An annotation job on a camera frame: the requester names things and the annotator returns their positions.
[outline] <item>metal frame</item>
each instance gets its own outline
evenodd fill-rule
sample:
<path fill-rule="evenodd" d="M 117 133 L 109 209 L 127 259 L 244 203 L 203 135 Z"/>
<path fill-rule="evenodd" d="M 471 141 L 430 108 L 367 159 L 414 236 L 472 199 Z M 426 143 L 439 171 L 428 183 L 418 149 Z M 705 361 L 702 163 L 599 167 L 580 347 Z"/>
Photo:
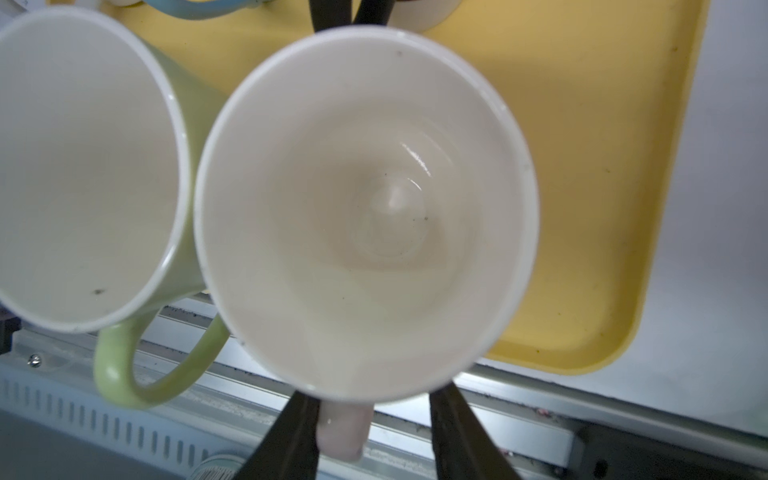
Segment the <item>metal frame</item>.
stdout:
<path fill-rule="evenodd" d="M 137 369 L 139 379 L 148 381 L 170 371 L 191 350 L 215 312 L 215 306 L 210 304 L 210 299 L 205 295 L 185 299 L 165 308 L 151 324 L 139 346 L 135 358 L 140 367 Z M 78 353 L 74 356 L 90 362 L 95 340 L 93 335 L 62 335 L 25 326 L 25 329 L 15 334 L 13 354 L 25 358 L 36 353 L 33 351 L 35 349 L 44 349 L 63 358 L 72 356 L 72 349 L 77 349 Z M 84 379 L 79 381 L 80 387 L 93 389 L 90 371 L 83 372 L 81 376 Z M 580 440 L 576 433 L 589 423 L 610 426 L 719 458 L 768 469 L 768 440 L 755 435 L 489 366 L 475 365 L 468 372 L 457 376 L 455 383 L 496 445 L 508 453 L 510 462 L 524 478 L 563 475 L 571 451 L 579 446 Z M 240 402 L 239 408 L 244 412 L 254 409 L 279 411 L 293 391 L 252 360 L 234 338 L 227 342 L 216 363 L 194 387 L 199 388 L 237 400 Z M 179 402 L 188 400 L 189 392 Z M 155 411 L 186 425 L 197 427 L 201 422 L 199 415 L 180 417 L 173 406 L 162 406 Z M 218 432 L 223 428 L 214 424 L 206 424 L 205 429 Z M 426 394 L 401 402 L 377 405 L 370 434 L 373 446 L 366 450 L 365 455 L 366 461 L 373 462 L 375 459 L 374 463 L 368 465 L 369 470 L 378 465 L 377 462 L 383 462 L 384 465 L 396 463 L 408 465 L 404 467 L 405 470 L 398 472 L 397 478 L 406 478 L 401 475 L 405 472 L 416 475 L 413 478 L 433 478 L 434 456 L 429 426 L 429 401 Z M 237 437 L 234 431 L 225 430 L 217 434 L 226 438 Z"/>

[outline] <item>white mug handle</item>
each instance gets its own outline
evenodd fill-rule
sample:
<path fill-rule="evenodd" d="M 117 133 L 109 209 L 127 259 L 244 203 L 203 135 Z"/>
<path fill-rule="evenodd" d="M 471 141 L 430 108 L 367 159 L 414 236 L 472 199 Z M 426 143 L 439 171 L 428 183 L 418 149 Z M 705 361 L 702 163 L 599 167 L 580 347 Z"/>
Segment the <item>white mug handle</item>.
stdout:
<path fill-rule="evenodd" d="M 368 440 L 371 420 L 372 404 L 323 400 L 317 419 L 317 448 L 320 453 L 344 462 L 360 460 L 362 446 Z"/>

